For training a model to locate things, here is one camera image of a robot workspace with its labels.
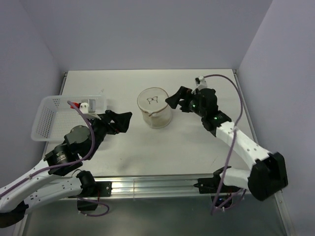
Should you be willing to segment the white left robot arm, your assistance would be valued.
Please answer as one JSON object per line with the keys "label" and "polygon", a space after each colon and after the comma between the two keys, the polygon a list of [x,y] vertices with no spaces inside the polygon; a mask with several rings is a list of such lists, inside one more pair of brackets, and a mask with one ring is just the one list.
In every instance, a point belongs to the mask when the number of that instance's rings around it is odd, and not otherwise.
{"label": "white left robot arm", "polygon": [[64,136],[64,141],[14,182],[0,189],[0,226],[6,228],[45,204],[67,197],[90,197],[97,192],[89,171],[67,179],[96,153],[106,135],[126,133],[132,112],[117,114],[106,110],[98,118],[86,119]]}

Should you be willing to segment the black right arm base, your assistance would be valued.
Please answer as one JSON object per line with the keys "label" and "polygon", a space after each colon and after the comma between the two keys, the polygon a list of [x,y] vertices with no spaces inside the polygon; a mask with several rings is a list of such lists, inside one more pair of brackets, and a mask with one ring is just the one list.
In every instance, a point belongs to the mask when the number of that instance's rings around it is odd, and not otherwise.
{"label": "black right arm base", "polygon": [[[199,178],[193,186],[198,189],[199,194],[215,194],[218,190],[220,180],[214,177]],[[236,193],[239,187],[222,185],[220,193]]]}

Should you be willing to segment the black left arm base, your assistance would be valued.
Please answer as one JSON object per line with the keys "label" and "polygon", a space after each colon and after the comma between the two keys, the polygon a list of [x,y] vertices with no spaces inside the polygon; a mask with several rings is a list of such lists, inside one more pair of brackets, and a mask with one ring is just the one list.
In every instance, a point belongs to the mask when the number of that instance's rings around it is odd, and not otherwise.
{"label": "black left arm base", "polygon": [[101,199],[110,197],[111,192],[112,192],[112,182],[97,181],[96,186],[94,187],[94,189],[89,195],[79,196],[83,199],[93,201],[94,203],[77,199],[77,209],[79,211],[88,212],[88,213],[93,212],[97,209],[97,207],[101,206],[101,204],[99,203]]}

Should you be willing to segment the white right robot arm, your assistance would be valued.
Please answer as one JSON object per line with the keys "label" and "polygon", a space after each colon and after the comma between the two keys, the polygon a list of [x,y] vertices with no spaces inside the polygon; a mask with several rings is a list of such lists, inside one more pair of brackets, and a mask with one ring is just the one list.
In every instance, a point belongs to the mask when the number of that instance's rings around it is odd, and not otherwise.
{"label": "white right robot arm", "polygon": [[288,179],[284,157],[264,149],[236,127],[225,113],[219,110],[216,91],[212,88],[191,90],[180,87],[165,102],[182,112],[200,116],[204,128],[214,137],[232,148],[246,163],[249,170],[231,166],[213,173],[210,188],[225,191],[229,186],[247,189],[259,201],[264,201],[287,187]]}

